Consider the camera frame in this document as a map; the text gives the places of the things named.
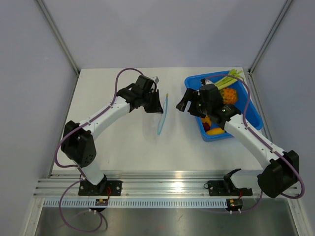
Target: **white tabletop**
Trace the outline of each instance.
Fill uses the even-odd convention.
[[[147,114],[143,108],[132,111],[108,127],[95,141],[96,161],[102,170],[118,171],[205,171],[261,169],[257,160],[235,138],[214,142],[202,140],[195,117],[175,109],[186,91],[188,76],[231,70],[241,67],[140,68],[148,77],[158,76],[157,88],[163,105],[166,93],[168,112],[160,136],[156,125],[159,115]],[[121,69],[82,69],[67,122],[79,122],[108,104]],[[135,71],[124,72],[118,89],[134,83]],[[59,151],[61,164],[73,164]],[[63,169],[54,165],[54,173]]]

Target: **celery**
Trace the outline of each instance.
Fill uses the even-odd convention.
[[[221,89],[223,89],[223,88],[226,88],[226,87],[232,85],[232,84],[235,83],[236,81],[237,81],[237,79],[232,78],[232,80],[230,80],[229,82],[227,82],[227,83],[225,83],[225,84],[223,84],[223,85],[221,85],[221,86],[217,86],[217,87],[218,87],[219,90],[221,90]]]
[[[240,73],[242,71],[237,71],[235,69],[232,69],[230,72],[229,72],[229,75],[233,75],[233,76],[236,76],[238,78],[241,78],[243,79],[242,76],[240,76]],[[231,84],[235,83],[237,81],[237,79],[234,79],[232,77],[228,77],[228,76],[225,76],[224,78],[220,79],[219,81],[217,81],[215,83],[215,86],[217,86],[220,89],[223,89],[227,86],[230,86]]]

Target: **blue plastic tray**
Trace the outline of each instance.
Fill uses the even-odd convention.
[[[215,72],[215,73],[210,73],[210,74],[203,74],[203,75],[194,75],[194,76],[189,76],[185,79],[185,86],[187,88],[191,88],[194,90],[199,90],[199,88],[201,87],[201,79],[212,76],[212,75],[219,75],[219,74],[228,74],[229,71],[220,71],[220,72]],[[217,82],[218,80],[222,79],[223,76],[219,76],[219,77],[215,77],[212,78],[211,81],[212,82]],[[235,90],[237,90],[237,94],[238,94],[238,101],[235,104],[235,106],[243,113],[244,112],[244,107],[247,101],[247,97],[248,94],[244,88],[244,86],[242,85],[241,82],[235,82],[234,84],[232,84],[231,86],[229,86],[229,88],[233,88]],[[252,102],[250,102],[249,107],[247,109],[246,112],[246,119],[252,124],[252,126],[254,126],[257,130],[262,128],[262,120],[261,117],[259,116],[255,106],[253,105]],[[232,137],[232,135],[230,135],[229,133],[225,132],[224,134],[217,134],[217,135],[208,135],[202,125],[201,122],[201,118],[196,117],[198,126],[199,126],[199,130],[201,133],[201,137],[204,141],[206,142],[211,142],[211,141],[215,141],[215,140],[220,140],[220,139],[226,139],[226,138],[230,138]],[[211,128],[216,128],[218,127],[216,124],[212,123]]]

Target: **gray wall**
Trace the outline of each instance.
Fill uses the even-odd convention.
[[[306,195],[315,223],[315,1],[295,1],[256,71],[254,80],[274,142],[300,155]]]
[[[76,78],[33,0],[2,0],[0,32],[0,232],[17,236]]]
[[[284,0],[45,0],[81,68],[243,66]]]

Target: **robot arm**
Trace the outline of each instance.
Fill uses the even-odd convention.
[[[87,126],[79,129],[66,139],[61,150],[81,168],[88,182],[97,186],[94,192],[102,192],[106,185],[106,176],[95,161],[96,149],[94,142],[98,136],[117,119],[141,106],[144,107],[147,113],[163,113],[157,89],[158,78],[155,77],[154,79],[140,75],[135,84],[130,84],[117,92],[115,103],[107,112],[99,115],[108,107],[105,106],[86,120],[80,121],[80,123],[69,121],[65,125],[63,136],[79,127],[80,124],[88,123]]]
[[[271,143],[248,122],[245,125],[241,112],[232,104],[224,104],[218,88],[205,80],[199,91],[188,88],[181,102],[176,106],[185,111],[188,101],[191,105],[188,112],[197,117],[210,117],[211,121],[237,138],[258,160],[262,170],[247,171],[237,169],[228,173],[224,181],[228,188],[260,188],[266,195],[275,198],[295,184],[298,179],[293,171],[276,153],[280,153],[294,169],[299,172],[299,156],[294,152],[285,152]]]

